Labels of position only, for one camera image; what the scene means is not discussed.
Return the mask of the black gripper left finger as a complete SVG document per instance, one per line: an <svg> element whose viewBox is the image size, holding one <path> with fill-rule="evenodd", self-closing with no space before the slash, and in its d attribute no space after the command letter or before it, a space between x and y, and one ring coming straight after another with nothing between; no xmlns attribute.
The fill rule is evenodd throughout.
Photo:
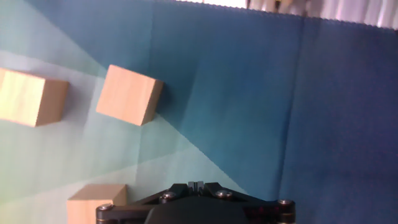
<svg viewBox="0 0 398 224"><path fill-rule="evenodd" d="M157 205L172 202L196 193L196 182L173 184L170 188L138 200L130 205L106 203L96 208L96 224L143 222Z"/></svg>

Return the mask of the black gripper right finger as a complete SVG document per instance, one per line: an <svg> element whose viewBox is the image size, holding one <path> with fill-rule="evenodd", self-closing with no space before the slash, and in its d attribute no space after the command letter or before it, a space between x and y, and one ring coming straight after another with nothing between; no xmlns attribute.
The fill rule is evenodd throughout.
<svg viewBox="0 0 398 224"><path fill-rule="evenodd" d="M209 197L217 202L231 202L243 209L245 216L251 223L295 223L295 202L289 199L265 201L247 194L243 194L217 182L196 182L196 195Z"/></svg>

